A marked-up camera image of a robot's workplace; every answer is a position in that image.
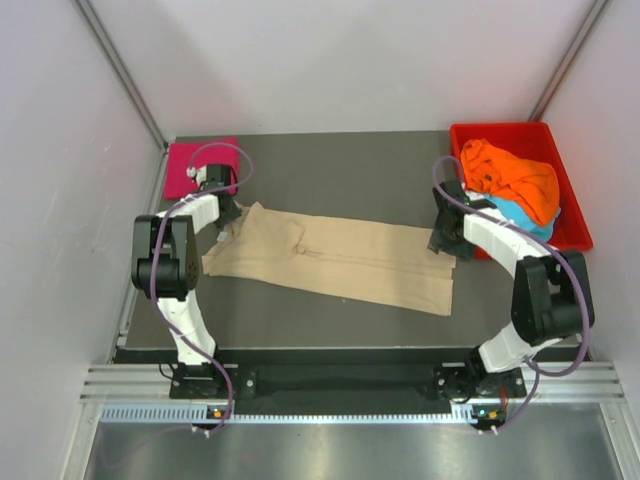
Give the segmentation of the beige t shirt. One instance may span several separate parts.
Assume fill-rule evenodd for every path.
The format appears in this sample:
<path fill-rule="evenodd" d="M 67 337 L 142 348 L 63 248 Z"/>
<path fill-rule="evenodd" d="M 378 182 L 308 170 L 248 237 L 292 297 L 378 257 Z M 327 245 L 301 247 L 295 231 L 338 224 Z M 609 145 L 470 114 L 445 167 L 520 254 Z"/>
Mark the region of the beige t shirt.
<path fill-rule="evenodd" d="M 423 313 L 452 311 L 456 260 L 429 228 L 304 215 L 254 203 L 202 257 L 227 276 Z"/>

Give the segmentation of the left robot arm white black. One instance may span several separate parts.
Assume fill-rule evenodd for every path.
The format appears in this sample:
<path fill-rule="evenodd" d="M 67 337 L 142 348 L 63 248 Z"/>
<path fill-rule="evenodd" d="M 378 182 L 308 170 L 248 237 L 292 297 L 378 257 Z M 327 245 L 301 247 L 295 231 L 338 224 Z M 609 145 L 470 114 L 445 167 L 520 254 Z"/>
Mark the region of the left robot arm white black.
<path fill-rule="evenodd" d="M 201 313 L 196 286 L 201 264 L 196 235 L 240 216 L 233 195 L 236 169 L 224 164 L 190 168 L 198 190 L 168 210 L 134 221 L 131 281 L 156 307 L 177 347 L 172 368 L 174 395 L 206 397 L 232 392 L 230 378 L 216 359 L 216 341 Z"/>

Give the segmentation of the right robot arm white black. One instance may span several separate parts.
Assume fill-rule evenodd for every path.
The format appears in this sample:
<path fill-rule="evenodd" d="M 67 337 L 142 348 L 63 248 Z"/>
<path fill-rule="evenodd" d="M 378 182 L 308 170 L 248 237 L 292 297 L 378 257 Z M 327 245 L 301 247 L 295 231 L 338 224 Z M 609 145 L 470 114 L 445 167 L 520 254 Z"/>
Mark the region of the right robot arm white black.
<path fill-rule="evenodd" d="M 557 250 L 506 220 L 458 180 L 437 184 L 438 214 L 428 248 L 463 260 L 485 251 L 513 279 L 510 321 L 465 360 L 466 397 L 487 396 L 541 350 L 591 333 L 595 312 L 583 254 Z"/>

